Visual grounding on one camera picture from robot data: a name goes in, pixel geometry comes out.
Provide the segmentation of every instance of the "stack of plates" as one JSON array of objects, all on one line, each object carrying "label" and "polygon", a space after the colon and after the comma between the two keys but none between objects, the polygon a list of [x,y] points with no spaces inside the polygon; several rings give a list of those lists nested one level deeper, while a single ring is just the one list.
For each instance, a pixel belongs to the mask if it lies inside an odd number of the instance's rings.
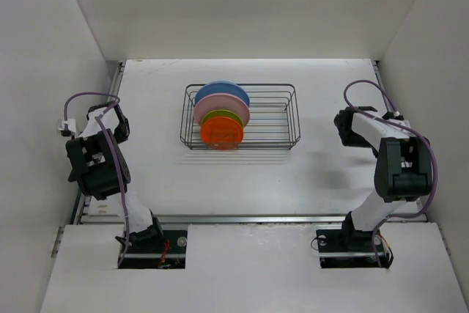
[{"label": "stack of plates", "polygon": [[209,147],[218,150],[236,148],[243,140],[243,128],[249,122],[249,96],[237,84],[216,81],[196,94],[193,117],[201,126],[200,135]]}]

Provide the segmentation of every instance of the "white table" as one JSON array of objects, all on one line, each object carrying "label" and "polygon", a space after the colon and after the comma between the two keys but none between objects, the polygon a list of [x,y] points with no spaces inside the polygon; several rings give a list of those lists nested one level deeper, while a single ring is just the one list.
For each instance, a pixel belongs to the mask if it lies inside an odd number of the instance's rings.
[{"label": "white table", "polygon": [[[371,150],[343,147],[333,118],[346,106],[345,86],[363,78],[376,81],[368,59],[130,60],[119,91],[130,120],[130,138],[120,145],[129,189],[160,215],[346,214],[372,190],[376,160]],[[236,158],[185,147],[185,87],[217,80],[295,85],[298,145],[274,154],[240,150]],[[371,85],[353,87],[350,99],[385,112]]]},{"label": "white table", "polygon": [[121,225],[67,226],[42,313],[467,313],[436,224],[386,224],[390,270],[321,269],[312,225],[192,226],[184,270],[117,270]]}]

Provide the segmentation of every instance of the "dish rack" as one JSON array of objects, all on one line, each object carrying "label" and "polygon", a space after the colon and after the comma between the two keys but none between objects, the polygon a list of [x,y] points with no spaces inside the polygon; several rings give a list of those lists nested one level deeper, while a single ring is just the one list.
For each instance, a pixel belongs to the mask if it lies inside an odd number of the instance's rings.
[{"label": "dish rack", "polygon": [[[251,100],[251,120],[237,150],[290,150],[300,141],[300,117],[292,84],[239,84]],[[191,150],[210,149],[200,137],[193,118],[194,98],[204,84],[185,88],[181,117],[181,142]]]}]

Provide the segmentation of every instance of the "white panel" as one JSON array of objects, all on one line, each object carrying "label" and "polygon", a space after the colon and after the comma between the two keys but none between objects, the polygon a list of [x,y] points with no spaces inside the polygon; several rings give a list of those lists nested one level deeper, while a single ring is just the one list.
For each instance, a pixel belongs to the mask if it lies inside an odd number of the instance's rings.
[{"label": "white panel", "polygon": [[[160,215],[346,214],[374,187],[372,151],[343,147],[333,124],[343,89],[360,78],[376,79],[369,60],[129,61],[119,91],[131,130],[120,146],[129,189]],[[300,142],[291,151],[189,150],[180,141],[185,87],[220,79],[294,84]],[[353,87],[350,99],[385,112],[371,85]]]},{"label": "white panel", "polygon": [[467,313],[436,224],[385,225],[390,270],[321,269],[311,225],[190,227],[185,270],[115,270],[120,231],[66,228],[42,313]]},{"label": "white panel", "polygon": [[385,87],[436,152],[440,183],[432,219],[448,242],[469,297],[469,1],[417,0],[386,51]]},{"label": "white panel", "polygon": [[[104,90],[107,72],[76,0],[0,0],[0,38],[0,312],[32,313],[77,189],[56,121],[71,94]],[[93,101],[72,113],[82,120]]]},{"label": "white panel", "polygon": [[107,59],[379,59],[414,0],[78,0]]}]

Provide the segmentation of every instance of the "black wire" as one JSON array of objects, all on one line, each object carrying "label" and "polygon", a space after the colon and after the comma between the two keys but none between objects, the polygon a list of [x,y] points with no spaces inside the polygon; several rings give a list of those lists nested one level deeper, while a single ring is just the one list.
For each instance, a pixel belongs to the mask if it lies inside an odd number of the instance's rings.
[{"label": "black wire", "polygon": [[311,248],[314,249],[315,251],[319,251],[318,248],[313,247],[313,242],[314,242],[315,240],[317,240],[317,237],[313,238],[313,240],[311,241],[310,246],[311,246]]}]

